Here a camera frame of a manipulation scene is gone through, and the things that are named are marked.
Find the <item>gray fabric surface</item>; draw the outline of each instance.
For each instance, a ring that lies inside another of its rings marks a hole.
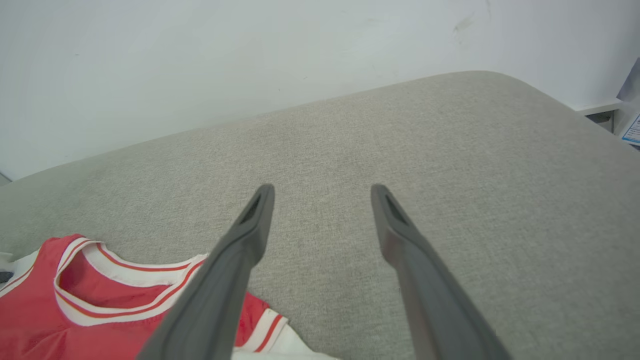
[[[315,102],[26,177],[0,188],[0,250],[26,255],[81,233],[131,261],[179,261],[207,252],[261,183],[275,185],[275,211],[249,289],[316,351],[413,356],[372,219],[369,188],[383,183],[516,358],[640,356],[640,154],[490,72]]]

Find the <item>red shirt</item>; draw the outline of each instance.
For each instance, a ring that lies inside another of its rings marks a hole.
[[[141,265],[78,234],[51,238],[0,290],[0,354],[132,359],[206,257]],[[268,307],[246,294],[236,350],[269,350],[287,320]]]

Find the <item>garment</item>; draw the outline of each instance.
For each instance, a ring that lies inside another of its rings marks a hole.
[[[206,257],[141,265],[79,234],[51,238],[17,261],[13,279],[0,289],[0,354],[7,359],[132,359]],[[315,355],[286,318],[247,293],[234,357],[267,353],[276,343],[283,354],[299,348],[301,355]]]

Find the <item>white wall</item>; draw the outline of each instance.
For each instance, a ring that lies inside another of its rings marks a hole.
[[[1,0],[0,172],[459,70],[602,104],[638,56],[639,14],[638,0]]]

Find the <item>neckline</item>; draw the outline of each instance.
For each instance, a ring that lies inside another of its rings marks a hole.
[[[139,288],[156,285],[168,287],[152,302],[143,306],[123,309],[89,304],[60,288],[62,271],[81,251],[87,262],[109,280]],[[72,322],[82,326],[146,320],[171,308],[206,257],[205,254],[197,255],[174,264],[137,264],[121,259],[109,251],[101,241],[78,238],[67,246],[60,257],[53,280],[56,300],[62,313]]]

